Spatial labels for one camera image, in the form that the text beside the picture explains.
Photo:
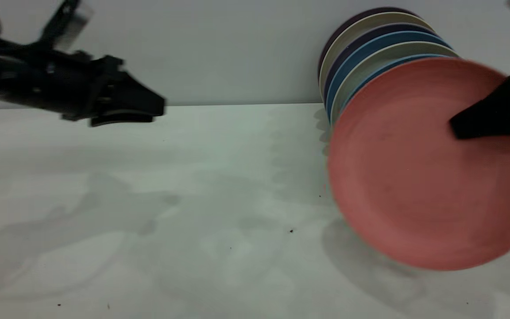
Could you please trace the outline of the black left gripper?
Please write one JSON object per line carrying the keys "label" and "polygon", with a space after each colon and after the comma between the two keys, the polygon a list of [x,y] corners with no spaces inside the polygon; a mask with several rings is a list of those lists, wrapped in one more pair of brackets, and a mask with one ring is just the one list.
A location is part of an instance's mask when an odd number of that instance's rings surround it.
{"label": "black left gripper", "polygon": [[90,119],[90,127],[152,123],[165,113],[166,100],[124,73],[124,61],[95,60],[78,51],[46,50],[27,56],[34,77],[27,107],[58,113],[67,121]]}

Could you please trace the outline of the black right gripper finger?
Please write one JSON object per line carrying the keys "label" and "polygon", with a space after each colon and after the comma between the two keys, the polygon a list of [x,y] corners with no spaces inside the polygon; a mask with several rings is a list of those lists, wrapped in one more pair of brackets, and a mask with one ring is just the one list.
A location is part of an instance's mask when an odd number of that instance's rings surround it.
{"label": "black right gripper finger", "polygon": [[510,136],[510,76],[487,97],[454,115],[449,125],[460,140]]}

